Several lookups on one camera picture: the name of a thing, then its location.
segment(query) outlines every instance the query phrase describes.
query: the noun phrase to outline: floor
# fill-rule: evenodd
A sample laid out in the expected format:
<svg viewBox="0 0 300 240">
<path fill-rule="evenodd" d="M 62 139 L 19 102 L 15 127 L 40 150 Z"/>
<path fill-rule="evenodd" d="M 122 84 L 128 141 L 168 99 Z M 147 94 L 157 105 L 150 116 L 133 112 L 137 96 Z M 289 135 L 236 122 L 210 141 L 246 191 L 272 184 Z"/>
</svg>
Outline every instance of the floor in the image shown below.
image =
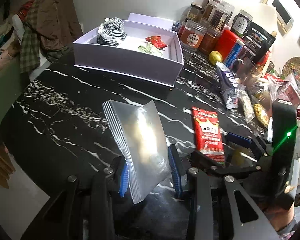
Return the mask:
<svg viewBox="0 0 300 240">
<path fill-rule="evenodd" d="M 30 222 L 49 199 L 11 157 L 16 172 L 0 187 L 0 224 L 12 240 L 19 240 Z"/>
</svg>

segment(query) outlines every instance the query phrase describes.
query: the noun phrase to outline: yellow lemon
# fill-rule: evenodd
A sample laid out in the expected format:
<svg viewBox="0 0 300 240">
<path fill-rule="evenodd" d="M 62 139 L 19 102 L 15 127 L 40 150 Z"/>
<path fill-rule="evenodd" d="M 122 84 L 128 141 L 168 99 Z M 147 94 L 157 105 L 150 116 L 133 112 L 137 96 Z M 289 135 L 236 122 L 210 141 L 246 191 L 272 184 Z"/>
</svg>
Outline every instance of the yellow lemon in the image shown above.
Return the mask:
<svg viewBox="0 0 300 240">
<path fill-rule="evenodd" d="M 209 55 L 209 60 L 211 62 L 211 64 L 215 65 L 218 62 L 222 62 L 223 59 L 222 59 L 222 55 L 220 52 L 218 51 L 213 51 L 210 53 Z"/>
</svg>

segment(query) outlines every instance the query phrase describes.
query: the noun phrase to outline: red container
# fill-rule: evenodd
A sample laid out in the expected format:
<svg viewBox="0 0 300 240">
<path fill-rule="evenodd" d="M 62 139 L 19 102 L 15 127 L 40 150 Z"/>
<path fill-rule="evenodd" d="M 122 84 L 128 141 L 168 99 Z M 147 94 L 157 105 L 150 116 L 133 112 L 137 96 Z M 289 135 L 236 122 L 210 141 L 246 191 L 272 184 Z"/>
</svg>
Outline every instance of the red container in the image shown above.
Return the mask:
<svg viewBox="0 0 300 240">
<path fill-rule="evenodd" d="M 229 55 L 231 49 L 233 48 L 234 44 L 236 43 L 237 39 L 241 40 L 241 38 L 238 37 L 237 35 L 235 35 L 233 32 L 231 32 L 229 30 L 225 30 L 221 34 L 221 36 L 213 50 L 220 52 L 222 55 L 222 58 L 226 59 L 226 57 Z"/>
</svg>

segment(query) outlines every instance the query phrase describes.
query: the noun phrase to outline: brown jacket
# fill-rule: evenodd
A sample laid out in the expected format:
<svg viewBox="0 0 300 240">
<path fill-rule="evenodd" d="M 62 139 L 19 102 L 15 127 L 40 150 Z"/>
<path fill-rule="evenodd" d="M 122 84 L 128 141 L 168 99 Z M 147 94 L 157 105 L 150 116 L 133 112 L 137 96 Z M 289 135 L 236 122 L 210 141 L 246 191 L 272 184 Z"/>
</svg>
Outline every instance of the brown jacket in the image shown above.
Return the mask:
<svg viewBox="0 0 300 240">
<path fill-rule="evenodd" d="M 60 50 L 83 35 L 73 0 L 38 0 L 36 30 L 41 47 Z"/>
</svg>

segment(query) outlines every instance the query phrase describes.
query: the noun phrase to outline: red wrapper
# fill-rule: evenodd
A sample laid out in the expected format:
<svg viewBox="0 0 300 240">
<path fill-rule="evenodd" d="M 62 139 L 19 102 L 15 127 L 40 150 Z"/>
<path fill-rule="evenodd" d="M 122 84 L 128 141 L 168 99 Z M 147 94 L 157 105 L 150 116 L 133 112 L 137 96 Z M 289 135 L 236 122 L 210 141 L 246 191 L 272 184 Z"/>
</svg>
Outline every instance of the red wrapper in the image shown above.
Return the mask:
<svg viewBox="0 0 300 240">
<path fill-rule="evenodd" d="M 149 41 L 157 49 L 163 49 L 167 47 L 167 45 L 161 40 L 161 36 L 150 36 L 146 38 L 146 41 Z"/>
<path fill-rule="evenodd" d="M 216 112 L 192 107 L 197 150 L 218 163 L 224 163 L 222 138 Z"/>
</svg>

